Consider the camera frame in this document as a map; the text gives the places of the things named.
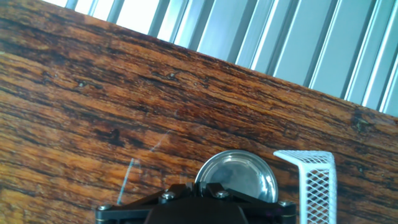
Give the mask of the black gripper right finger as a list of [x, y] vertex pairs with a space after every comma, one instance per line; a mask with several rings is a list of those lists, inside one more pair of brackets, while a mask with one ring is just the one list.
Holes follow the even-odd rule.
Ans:
[[220, 183], [196, 183], [197, 223], [295, 223], [293, 202], [269, 203]]

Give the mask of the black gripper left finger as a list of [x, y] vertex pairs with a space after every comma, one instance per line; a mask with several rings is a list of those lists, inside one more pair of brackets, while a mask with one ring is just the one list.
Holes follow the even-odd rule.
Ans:
[[126, 205], [100, 205], [95, 209], [95, 224], [144, 222], [150, 212], [158, 205], [195, 196], [195, 184], [173, 184]]

